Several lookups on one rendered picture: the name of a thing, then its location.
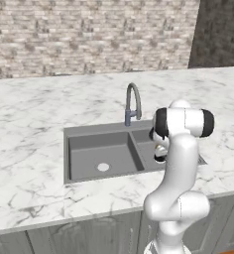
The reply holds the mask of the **grey curved sink tap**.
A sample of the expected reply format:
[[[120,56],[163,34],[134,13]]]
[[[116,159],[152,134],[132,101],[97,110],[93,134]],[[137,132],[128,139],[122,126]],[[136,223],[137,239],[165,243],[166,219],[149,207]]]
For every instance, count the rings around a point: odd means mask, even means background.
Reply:
[[[131,91],[134,91],[136,100],[136,109],[131,109]],[[131,125],[131,118],[135,117],[137,120],[142,118],[142,103],[139,93],[139,89],[134,82],[131,82],[126,90],[126,108],[125,108],[125,126],[129,127]]]

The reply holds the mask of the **grey double basin sink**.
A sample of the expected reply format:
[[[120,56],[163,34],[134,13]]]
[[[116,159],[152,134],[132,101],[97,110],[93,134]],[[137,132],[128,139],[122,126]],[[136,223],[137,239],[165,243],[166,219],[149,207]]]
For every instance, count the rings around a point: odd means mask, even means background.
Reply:
[[[63,130],[63,181],[66,184],[163,171],[154,159],[151,120]]]

